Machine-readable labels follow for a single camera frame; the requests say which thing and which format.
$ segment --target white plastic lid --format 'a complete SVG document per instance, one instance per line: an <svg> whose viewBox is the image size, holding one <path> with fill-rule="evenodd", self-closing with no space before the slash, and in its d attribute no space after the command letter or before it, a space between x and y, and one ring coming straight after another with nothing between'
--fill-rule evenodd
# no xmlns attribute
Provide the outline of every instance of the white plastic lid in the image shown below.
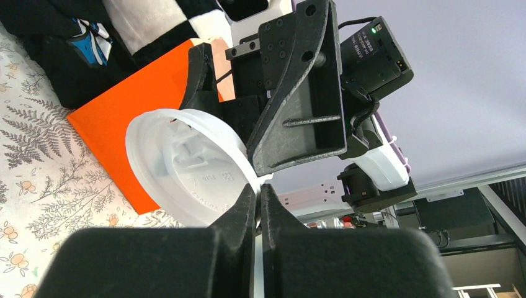
<svg viewBox="0 0 526 298"><path fill-rule="evenodd" d="M258 194L270 178L256 176L246 147L228 124L198 110L138 116L126 131L126 153L148 195L187 227L209 226L247 183Z"/></svg>

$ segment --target screw hole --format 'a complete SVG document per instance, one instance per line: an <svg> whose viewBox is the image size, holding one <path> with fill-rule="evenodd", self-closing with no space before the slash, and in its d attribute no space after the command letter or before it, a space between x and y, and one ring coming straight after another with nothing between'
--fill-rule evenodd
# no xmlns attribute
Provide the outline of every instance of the screw hole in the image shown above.
<svg viewBox="0 0 526 298"><path fill-rule="evenodd" d="M305 10L305 14L308 17L312 16L315 12L316 12L316 6L314 5L309 5L307 9Z"/></svg>
<svg viewBox="0 0 526 298"><path fill-rule="evenodd" d="M304 52L303 56L301 56L303 62L311 61L312 58L314 58L314 53L311 51Z"/></svg>

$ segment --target floral tablecloth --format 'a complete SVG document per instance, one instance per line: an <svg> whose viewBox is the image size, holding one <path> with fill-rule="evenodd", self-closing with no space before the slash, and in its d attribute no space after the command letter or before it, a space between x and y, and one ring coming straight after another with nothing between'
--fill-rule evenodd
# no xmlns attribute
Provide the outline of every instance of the floral tablecloth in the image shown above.
<svg viewBox="0 0 526 298"><path fill-rule="evenodd" d="M32 297L81 228L181 226L163 210L137 215L66 120L70 112L0 25L0 298Z"/></svg>

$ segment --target white plastic container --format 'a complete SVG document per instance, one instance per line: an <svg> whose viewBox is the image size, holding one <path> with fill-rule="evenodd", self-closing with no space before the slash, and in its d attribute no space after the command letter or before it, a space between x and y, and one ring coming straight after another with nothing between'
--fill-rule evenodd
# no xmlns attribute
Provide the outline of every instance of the white plastic container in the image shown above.
<svg viewBox="0 0 526 298"><path fill-rule="evenodd" d="M137 180L169 215L187 227L207 227L258 178L246 147L222 120L202 111L160 109L133 119L126 152Z"/></svg>

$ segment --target checkered cloth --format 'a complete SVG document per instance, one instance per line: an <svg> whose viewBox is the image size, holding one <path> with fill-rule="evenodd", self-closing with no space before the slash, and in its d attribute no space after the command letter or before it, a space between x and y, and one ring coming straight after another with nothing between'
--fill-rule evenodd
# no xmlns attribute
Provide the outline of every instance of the checkered cloth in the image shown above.
<svg viewBox="0 0 526 298"><path fill-rule="evenodd" d="M190 38L223 37L230 26L216 0L103 0L115 29L139 66Z"/></svg>

